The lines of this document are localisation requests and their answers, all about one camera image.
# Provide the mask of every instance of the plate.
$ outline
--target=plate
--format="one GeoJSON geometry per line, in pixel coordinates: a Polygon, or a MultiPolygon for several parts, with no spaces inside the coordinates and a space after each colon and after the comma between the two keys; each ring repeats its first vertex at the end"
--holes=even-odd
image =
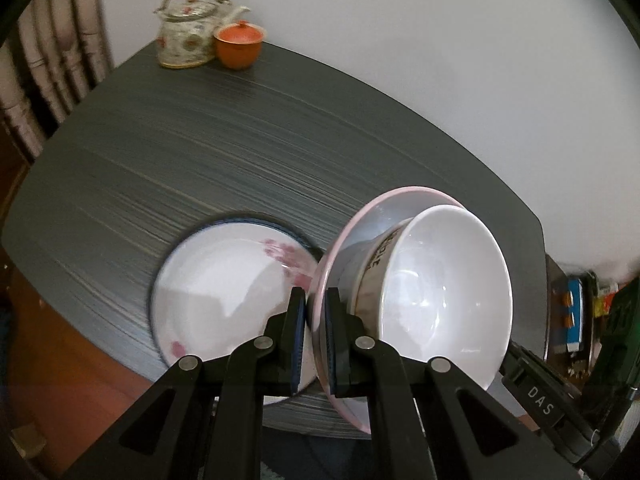
{"type": "MultiPolygon", "coordinates": [[[[152,331],[167,365],[187,354],[222,357],[262,335],[269,317],[286,311],[292,286],[309,290],[318,263],[303,244],[277,224],[247,218],[218,221],[182,241],[162,264],[150,298],[152,331]]],[[[299,391],[316,378],[305,330],[299,391]]]]}

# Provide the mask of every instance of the glass teapot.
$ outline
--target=glass teapot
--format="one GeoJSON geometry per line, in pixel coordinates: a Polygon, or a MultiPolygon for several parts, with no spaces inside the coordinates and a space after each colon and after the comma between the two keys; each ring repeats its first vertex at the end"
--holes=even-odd
{"type": "Polygon", "coordinates": [[[156,38],[158,62],[167,68],[188,68],[212,60],[215,30],[248,10],[234,7],[230,0],[163,0],[154,11],[162,21],[156,38]]]}

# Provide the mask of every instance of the teapot lid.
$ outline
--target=teapot lid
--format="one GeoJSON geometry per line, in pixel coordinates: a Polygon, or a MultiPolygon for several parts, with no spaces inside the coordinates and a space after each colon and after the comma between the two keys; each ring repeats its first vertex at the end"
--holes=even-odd
{"type": "Polygon", "coordinates": [[[227,43],[258,43],[264,39],[264,29],[240,20],[221,28],[216,37],[227,43]]]}
{"type": "Polygon", "coordinates": [[[211,16],[218,4],[203,0],[186,0],[184,2],[171,2],[164,9],[164,16],[170,20],[181,22],[183,20],[197,20],[211,16]]]}

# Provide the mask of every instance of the dark gray table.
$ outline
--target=dark gray table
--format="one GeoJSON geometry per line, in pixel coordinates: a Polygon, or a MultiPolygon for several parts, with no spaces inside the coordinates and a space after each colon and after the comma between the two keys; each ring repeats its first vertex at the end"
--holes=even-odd
{"type": "MultiPolygon", "coordinates": [[[[465,148],[368,85],[276,46],[241,73],[215,62],[166,70],[154,54],[151,45],[129,59],[62,124],[2,233],[40,295],[95,345],[146,378],[163,373],[146,297],[169,246],[207,216],[265,212],[326,248],[373,197],[420,185],[491,229],[511,275],[513,338],[543,355],[540,222],[465,148]]],[[[267,423],[351,434],[312,391],[266,410],[267,423]]]]}

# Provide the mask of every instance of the teapot spout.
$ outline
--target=teapot spout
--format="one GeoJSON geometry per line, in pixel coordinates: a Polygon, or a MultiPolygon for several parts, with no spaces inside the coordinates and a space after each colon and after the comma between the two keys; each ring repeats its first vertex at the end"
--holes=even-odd
{"type": "Polygon", "coordinates": [[[226,16],[224,16],[221,20],[220,25],[228,25],[229,23],[234,22],[238,17],[248,10],[251,10],[249,7],[238,6],[235,9],[231,10],[226,16]]]}

